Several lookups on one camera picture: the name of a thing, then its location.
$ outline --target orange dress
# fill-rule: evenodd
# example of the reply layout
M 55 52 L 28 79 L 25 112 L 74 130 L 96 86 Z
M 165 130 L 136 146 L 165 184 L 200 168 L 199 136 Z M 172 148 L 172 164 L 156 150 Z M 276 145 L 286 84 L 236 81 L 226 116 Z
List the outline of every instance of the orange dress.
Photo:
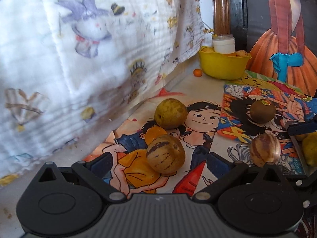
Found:
M 289 0 L 270 0 L 272 28 L 265 32 L 251 50 L 247 69 L 277 79 L 270 57 L 275 53 L 300 53 L 304 64 L 287 68 L 287 83 L 299 87 L 303 93 L 314 96 L 317 89 L 317 58 L 305 46 L 302 14 L 292 34 L 292 9 Z

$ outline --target blue gloves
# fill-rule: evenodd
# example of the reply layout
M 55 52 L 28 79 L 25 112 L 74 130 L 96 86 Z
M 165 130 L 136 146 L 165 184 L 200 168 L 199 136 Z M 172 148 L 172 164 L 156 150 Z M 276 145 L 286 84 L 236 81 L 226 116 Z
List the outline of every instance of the blue gloves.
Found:
M 277 79 L 286 82 L 287 67 L 299 67 L 304 64 L 303 56 L 300 53 L 291 55 L 277 53 L 271 56 L 270 61 L 273 62 L 273 68 L 277 73 Z

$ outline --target quilted blanket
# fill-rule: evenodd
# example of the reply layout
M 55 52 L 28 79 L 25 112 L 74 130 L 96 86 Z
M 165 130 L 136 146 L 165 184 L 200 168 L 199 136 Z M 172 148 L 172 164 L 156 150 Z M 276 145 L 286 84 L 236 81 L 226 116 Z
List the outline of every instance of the quilted blanket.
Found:
M 142 102 L 203 39 L 199 0 L 0 0 L 0 8 L 0 187 Z

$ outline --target small orange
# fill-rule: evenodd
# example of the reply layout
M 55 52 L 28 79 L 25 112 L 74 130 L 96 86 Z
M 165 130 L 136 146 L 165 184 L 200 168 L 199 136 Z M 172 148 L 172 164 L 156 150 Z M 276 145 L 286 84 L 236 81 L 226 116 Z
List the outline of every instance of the small orange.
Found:
M 151 142 L 153 140 L 155 140 L 156 138 L 162 136 L 162 135 L 165 135 L 167 134 L 166 130 L 164 130 L 163 128 L 157 126 L 157 125 L 154 125 L 152 128 L 149 128 L 146 133 L 145 133 L 145 143 L 147 145 L 150 145 Z
M 201 77 L 202 76 L 202 70 L 201 69 L 195 69 L 194 70 L 194 76 Z

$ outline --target gray gripper base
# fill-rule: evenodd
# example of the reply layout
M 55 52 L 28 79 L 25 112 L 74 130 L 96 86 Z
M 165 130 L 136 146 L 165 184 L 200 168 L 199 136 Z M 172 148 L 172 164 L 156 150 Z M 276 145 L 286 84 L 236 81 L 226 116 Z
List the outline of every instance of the gray gripper base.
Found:
M 69 238 L 250 238 L 224 224 L 210 205 L 185 194 L 135 194 L 110 205 L 92 228 Z M 288 233 L 278 238 L 296 238 Z M 23 238 L 39 238 L 27 234 Z

